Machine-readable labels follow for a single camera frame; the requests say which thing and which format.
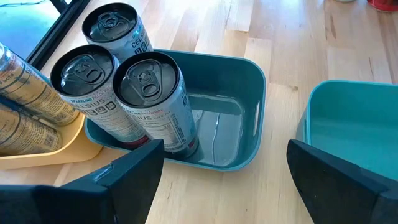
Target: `plastic bin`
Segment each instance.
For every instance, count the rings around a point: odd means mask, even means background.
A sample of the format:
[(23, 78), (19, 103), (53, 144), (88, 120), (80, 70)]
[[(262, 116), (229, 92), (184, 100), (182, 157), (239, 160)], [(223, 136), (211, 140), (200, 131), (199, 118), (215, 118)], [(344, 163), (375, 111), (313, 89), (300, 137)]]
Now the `plastic bin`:
[[(181, 68), (200, 145), (189, 158), (173, 162), (218, 171), (238, 170), (252, 161), (261, 140), (266, 78), (253, 62), (232, 57), (156, 50)], [(87, 119), (90, 140), (123, 149)]]
[(398, 180), (398, 86), (328, 80), (311, 93), (297, 139)]
[(102, 146), (87, 139), (83, 129), (84, 122), (85, 116), (80, 113), (74, 122), (57, 127), (62, 135), (61, 149), (40, 154), (0, 156), (0, 169), (80, 162), (95, 157)]

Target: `celsius can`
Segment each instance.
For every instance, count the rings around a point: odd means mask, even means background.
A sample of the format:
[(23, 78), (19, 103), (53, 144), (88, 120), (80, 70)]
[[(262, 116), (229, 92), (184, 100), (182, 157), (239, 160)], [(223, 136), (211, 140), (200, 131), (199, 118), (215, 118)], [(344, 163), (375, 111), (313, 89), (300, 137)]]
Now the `celsius can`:
[(149, 138), (116, 101), (112, 78), (118, 65), (115, 56), (105, 48), (85, 45), (56, 62), (50, 81), (65, 101), (114, 138), (135, 148)]
[(95, 9), (84, 20), (82, 30), (89, 44), (108, 49), (120, 62), (153, 51), (141, 18), (128, 4), (112, 3)]
[(0, 95), (50, 123), (63, 126), (74, 121), (79, 111), (63, 101), (35, 71), (0, 44)]
[(113, 90), (122, 107), (165, 151), (188, 157), (199, 144), (182, 73), (159, 52), (132, 56), (120, 65)]
[(398, 11), (398, 0), (368, 0), (368, 3), (380, 11), (384, 12)]
[(4, 155), (53, 152), (61, 148), (57, 130), (0, 104), (0, 153)]

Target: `wooden table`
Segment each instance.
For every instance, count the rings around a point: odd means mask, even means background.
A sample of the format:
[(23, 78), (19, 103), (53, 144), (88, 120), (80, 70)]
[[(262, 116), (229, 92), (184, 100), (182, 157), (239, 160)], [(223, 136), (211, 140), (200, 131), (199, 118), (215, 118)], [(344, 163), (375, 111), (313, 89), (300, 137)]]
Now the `wooden table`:
[[(91, 0), (44, 74), (65, 52), (86, 44), (81, 23), (107, 2)], [(248, 58), (267, 76), (264, 130), (253, 162), (224, 173), (165, 162), (147, 223), (311, 223), (287, 167), (287, 141), (323, 80), (398, 82), (398, 14), (377, 12), (365, 0), (124, 2), (137, 9), (154, 47)], [(103, 149), (86, 162), (0, 171), (0, 183), (59, 186), (124, 153)]]

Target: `gold can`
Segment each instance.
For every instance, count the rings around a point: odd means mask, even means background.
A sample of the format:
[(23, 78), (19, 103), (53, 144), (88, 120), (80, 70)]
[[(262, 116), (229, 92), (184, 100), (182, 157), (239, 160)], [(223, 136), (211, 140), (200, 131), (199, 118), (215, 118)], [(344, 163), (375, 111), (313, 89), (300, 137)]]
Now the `gold can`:
[(0, 116), (0, 154), (36, 154), (62, 147), (62, 137), (57, 130), (3, 104), (0, 104)]
[(61, 99), (40, 76), (35, 68), (0, 43), (0, 95), (50, 123), (70, 124), (79, 111)]

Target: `teal container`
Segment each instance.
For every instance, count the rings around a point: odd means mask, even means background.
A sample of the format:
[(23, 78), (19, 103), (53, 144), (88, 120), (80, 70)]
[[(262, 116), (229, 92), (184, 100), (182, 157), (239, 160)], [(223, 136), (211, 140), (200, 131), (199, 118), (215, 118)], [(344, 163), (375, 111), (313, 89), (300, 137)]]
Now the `teal container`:
[(398, 85), (328, 80), (312, 91), (297, 139), (398, 180)]
[[(217, 171), (239, 170), (250, 163), (261, 141), (266, 78), (253, 62), (217, 55), (156, 50), (171, 56), (185, 79), (199, 147), (186, 159), (168, 159)], [(123, 149), (94, 122), (86, 135), (98, 144)]]

